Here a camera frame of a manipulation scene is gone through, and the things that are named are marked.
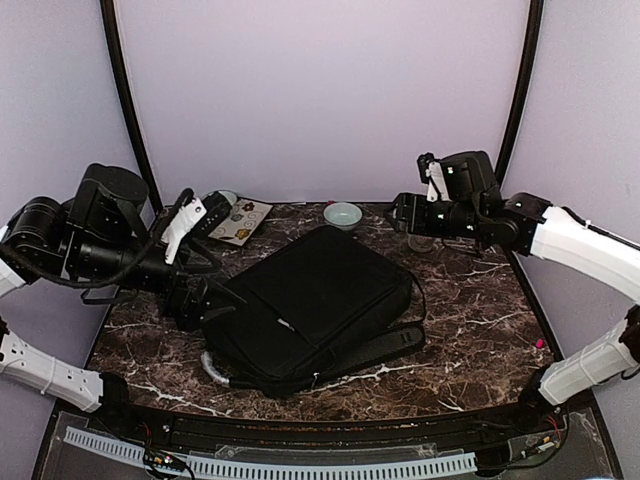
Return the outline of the black student bag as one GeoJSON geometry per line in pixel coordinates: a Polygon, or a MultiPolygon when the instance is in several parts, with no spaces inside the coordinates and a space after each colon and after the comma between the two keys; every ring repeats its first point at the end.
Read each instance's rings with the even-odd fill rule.
{"type": "Polygon", "coordinates": [[[420,321],[402,323],[406,268],[322,226],[231,278],[244,304],[203,322],[201,363],[216,383],[287,397],[421,350],[420,321]]]}

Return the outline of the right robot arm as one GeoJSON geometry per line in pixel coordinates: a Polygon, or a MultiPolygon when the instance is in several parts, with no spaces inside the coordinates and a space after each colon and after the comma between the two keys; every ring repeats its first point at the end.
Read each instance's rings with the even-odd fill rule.
{"type": "Polygon", "coordinates": [[[468,194],[436,200],[401,193],[386,212],[392,227],[413,236],[468,238],[479,247],[499,246],[548,272],[565,270],[566,278],[594,293],[617,296],[629,309],[601,330],[589,326],[575,340],[575,352],[537,370],[510,413],[521,434],[534,432],[549,408],[616,376],[639,373],[639,246],[603,230],[535,195],[519,193],[507,200],[468,194]]]}

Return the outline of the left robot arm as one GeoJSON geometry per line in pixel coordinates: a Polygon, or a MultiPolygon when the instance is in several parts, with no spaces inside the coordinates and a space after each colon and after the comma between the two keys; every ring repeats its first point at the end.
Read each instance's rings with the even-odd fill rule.
{"type": "MultiPolygon", "coordinates": [[[[108,307],[89,306],[78,290],[39,280],[1,299],[1,315],[26,343],[76,367],[86,365],[108,307]]],[[[1,415],[9,421],[47,419],[54,399],[1,377],[1,415]]]]}

